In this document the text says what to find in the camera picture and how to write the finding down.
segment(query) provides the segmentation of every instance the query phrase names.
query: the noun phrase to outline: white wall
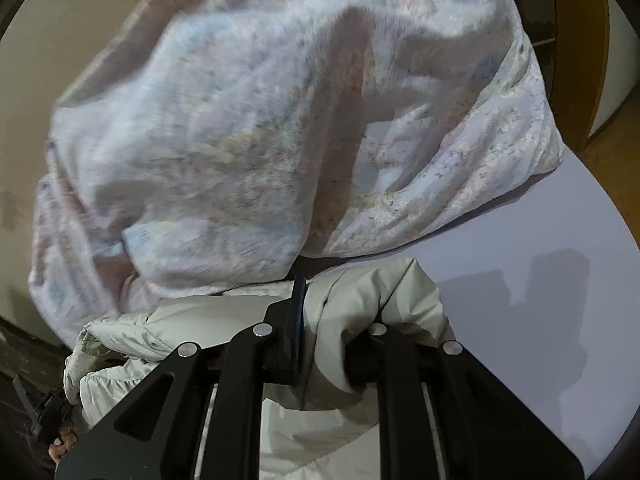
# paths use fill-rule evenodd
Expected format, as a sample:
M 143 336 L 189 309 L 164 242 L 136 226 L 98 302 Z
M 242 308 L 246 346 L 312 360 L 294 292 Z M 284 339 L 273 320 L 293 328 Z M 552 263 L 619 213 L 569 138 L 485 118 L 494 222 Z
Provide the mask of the white wall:
M 640 80 L 640 40 L 615 0 L 609 0 L 609 60 L 592 136 Z
M 51 342 L 27 290 L 49 113 L 137 1 L 26 0 L 0 40 L 0 316 Z

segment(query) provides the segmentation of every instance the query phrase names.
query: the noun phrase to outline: beige jacket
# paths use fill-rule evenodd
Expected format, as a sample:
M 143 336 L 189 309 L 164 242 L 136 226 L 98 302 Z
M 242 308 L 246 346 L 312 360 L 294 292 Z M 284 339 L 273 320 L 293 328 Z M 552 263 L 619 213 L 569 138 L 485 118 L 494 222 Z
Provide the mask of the beige jacket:
M 203 348 L 228 342 L 260 322 L 292 283 L 249 286 L 223 296 L 165 301 L 154 312 L 88 323 L 66 361 L 64 385 L 90 426 L 184 341 Z M 379 477 L 376 392 L 351 389 L 344 346 L 382 310 L 385 324 L 416 342 L 436 344 L 446 318 L 440 293 L 412 258 L 336 269 L 315 277 L 305 297 L 305 348 L 297 386 L 265 386 L 262 478 Z M 128 358 L 108 367 L 111 358 Z

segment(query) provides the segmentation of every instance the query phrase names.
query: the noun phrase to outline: round table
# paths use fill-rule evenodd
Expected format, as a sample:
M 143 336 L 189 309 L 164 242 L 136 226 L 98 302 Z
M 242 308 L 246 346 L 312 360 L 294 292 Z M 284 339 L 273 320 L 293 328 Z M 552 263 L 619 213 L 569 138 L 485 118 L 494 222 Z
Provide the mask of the round table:
M 457 339 L 578 456 L 588 477 L 640 402 L 640 251 L 569 150 L 464 222 L 347 265 L 413 256 Z

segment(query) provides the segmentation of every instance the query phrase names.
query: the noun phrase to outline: brown floor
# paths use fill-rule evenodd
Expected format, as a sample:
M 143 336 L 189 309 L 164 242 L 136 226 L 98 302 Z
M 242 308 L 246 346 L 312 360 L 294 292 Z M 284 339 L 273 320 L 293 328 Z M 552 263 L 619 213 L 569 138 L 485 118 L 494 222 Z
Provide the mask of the brown floor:
M 640 85 L 578 156 L 640 244 Z

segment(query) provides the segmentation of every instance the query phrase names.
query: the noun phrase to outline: wrinkled fabric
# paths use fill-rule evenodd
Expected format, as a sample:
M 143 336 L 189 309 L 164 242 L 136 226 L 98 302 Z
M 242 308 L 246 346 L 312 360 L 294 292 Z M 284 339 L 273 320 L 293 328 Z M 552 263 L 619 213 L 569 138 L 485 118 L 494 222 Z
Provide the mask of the wrinkled fabric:
M 247 287 L 227 296 L 164 301 L 151 313 L 87 324 L 66 360 L 69 401 L 80 403 L 84 419 L 94 426 L 180 343 L 228 342 L 260 322 L 270 303 L 290 297 L 291 283 L 262 288 L 262 295 L 256 291 Z M 438 287 L 412 258 L 337 269 L 313 279 L 304 303 L 300 381 L 264 387 L 261 478 L 379 476 L 376 390 L 353 390 L 344 372 L 344 347 L 379 312 L 385 324 L 415 342 L 433 346 L 451 336 Z M 105 368 L 116 355 L 127 361 Z
M 396 248 L 561 152 L 513 0 L 142 0 L 53 111 L 31 295 L 72 344 Z

